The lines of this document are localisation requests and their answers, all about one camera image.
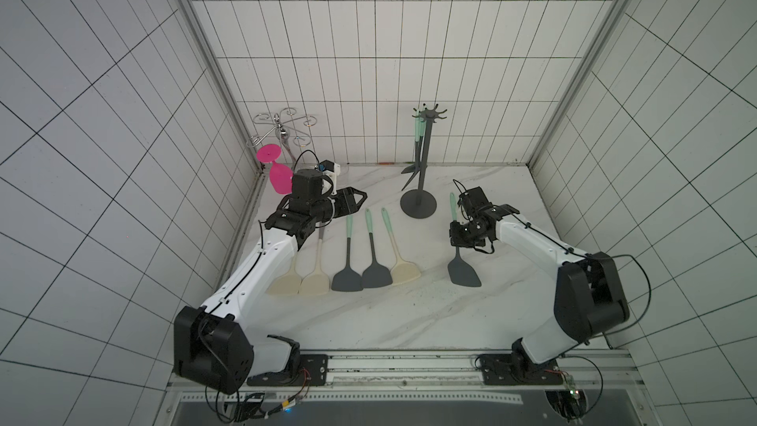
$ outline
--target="metal rack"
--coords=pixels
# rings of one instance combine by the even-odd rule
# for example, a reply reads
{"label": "metal rack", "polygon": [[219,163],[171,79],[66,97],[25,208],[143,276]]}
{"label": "metal rack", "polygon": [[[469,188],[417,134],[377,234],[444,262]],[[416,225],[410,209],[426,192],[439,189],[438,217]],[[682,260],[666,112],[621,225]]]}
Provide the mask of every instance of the metal rack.
{"label": "metal rack", "polygon": [[[292,118],[292,116],[294,116],[295,114],[297,114],[297,109],[295,109],[294,107],[286,107],[280,112],[276,112],[274,114],[257,114],[254,118],[252,118],[252,123],[254,123],[255,125],[269,124],[273,125],[273,127],[262,137],[260,135],[254,135],[250,137],[250,140],[248,140],[247,142],[247,146],[250,148],[256,148],[273,131],[276,131],[275,136],[279,139],[281,147],[286,149],[287,153],[291,157],[292,170],[294,170],[297,157],[295,157],[295,155],[291,152],[291,148],[289,147],[289,137],[291,137],[291,134],[293,133],[294,137],[292,137],[292,140],[294,140],[295,144],[297,144],[300,148],[307,147],[311,144],[311,141],[310,137],[306,135],[300,135],[300,132],[297,130],[297,128],[294,127],[293,122],[305,119],[305,122],[303,122],[303,125],[305,125],[305,127],[313,127],[318,123],[318,119],[314,116]],[[282,117],[285,117],[285,115],[290,117],[286,123],[282,122]]]}

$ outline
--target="gray spatula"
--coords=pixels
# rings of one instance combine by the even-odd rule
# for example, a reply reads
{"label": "gray spatula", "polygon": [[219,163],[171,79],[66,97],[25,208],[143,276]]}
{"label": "gray spatula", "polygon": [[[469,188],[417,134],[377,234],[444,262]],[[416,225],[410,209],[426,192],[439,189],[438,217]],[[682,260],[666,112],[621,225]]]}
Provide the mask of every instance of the gray spatula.
{"label": "gray spatula", "polygon": [[373,262],[363,272],[363,288],[381,288],[392,284],[392,273],[388,268],[376,260],[376,249],[373,245],[373,218],[371,210],[365,210],[365,222],[368,224],[368,237],[371,240],[371,257]]}
{"label": "gray spatula", "polygon": [[360,274],[350,267],[350,242],[352,241],[352,215],[347,216],[347,264],[334,275],[332,290],[334,291],[362,291],[363,283]]}
{"label": "gray spatula", "polygon": [[[455,205],[454,193],[449,193],[449,204],[452,206],[452,220],[457,221],[457,206]],[[478,278],[473,267],[460,258],[460,247],[455,247],[455,258],[447,265],[447,271],[449,271],[449,281],[455,284],[471,288],[481,286],[481,280]]]}

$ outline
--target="spatula head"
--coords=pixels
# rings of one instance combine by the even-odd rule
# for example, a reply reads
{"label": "spatula head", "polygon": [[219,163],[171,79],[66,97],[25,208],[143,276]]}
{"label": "spatula head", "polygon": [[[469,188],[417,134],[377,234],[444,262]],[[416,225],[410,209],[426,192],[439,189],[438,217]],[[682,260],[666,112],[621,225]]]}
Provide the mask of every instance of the spatula head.
{"label": "spatula head", "polygon": [[363,272],[363,288],[381,288],[392,284],[392,273],[381,263],[373,262]]}
{"label": "spatula head", "polygon": [[315,296],[328,293],[328,275],[321,273],[311,273],[303,278],[300,285],[300,294],[305,296]]}
{"label": "spatula head", "polygon": [[447,265],[449,272],[449,281],[459,284],[463,287],[478,288],[481,286],[481,280],[478,278],[473,267],[468,262],[460,258],[460,252],[457,252],[455,258]]}
{"label": "spatula head", "polygon": [[418,265],[400,260],[392,268],[392,284],[402,284],[421,278],[421,270]]}
{"label": "spatula head", "polygon": [[266,290],[266,293],[276,296],[291,296],[297,294],[300,290],[300,284],[302,283],[302,277],[297,273],[288,271],[271,283],[270,287]]}
{"label": "spatula head", "polygon": [[355,272],[349,266],[345,267],[334,275],[332,280],[332,290],[334,291],[363,291],[363,283],[360,274]]}

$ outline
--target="stand base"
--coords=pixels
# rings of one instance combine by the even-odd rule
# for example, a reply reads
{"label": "stand base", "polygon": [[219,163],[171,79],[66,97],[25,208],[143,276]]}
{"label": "stand base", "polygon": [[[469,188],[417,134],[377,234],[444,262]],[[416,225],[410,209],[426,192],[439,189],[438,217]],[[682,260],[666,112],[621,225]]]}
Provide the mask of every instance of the stand base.
{"label": "stand base", "polygon": [[[421,193],[421,204],[418,202],[418,193]],[[436,212],[436,199],[431,193],[423,190],[410,190],[400,199],[402,212],[414,219],[425,219]]]}

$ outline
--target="mounting plate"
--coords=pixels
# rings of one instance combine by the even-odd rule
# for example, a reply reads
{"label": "mounting plate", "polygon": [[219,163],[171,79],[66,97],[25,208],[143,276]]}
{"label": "mounting plate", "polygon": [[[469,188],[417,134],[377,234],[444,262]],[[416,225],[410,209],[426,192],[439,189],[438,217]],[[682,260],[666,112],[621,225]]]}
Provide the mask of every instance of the mounting plate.
{"label": "mounting plate", "polygon": [[[563,376],[550,372],[536,372],[528,375],[525,380],[515,378],[510,374],[510,354],[482,354],[477,357],[477,365],[484,374],[484,385],[512,386],[512,385],[562,385]],[[550,362],[548,370],[557,370],[557,362]]]}
{"label": "mounting plate", "polygon": [[[300,368],[305,368],[310,373],[310,386],[321,387],[326,384],[328,373],[328,355],[325,354],[301,354]],[[299,372],[297,377],[283,377],[280,374],[260,374],[247,379],[250,387],[288,387],[301,385],[305,382],[305,372]]]}

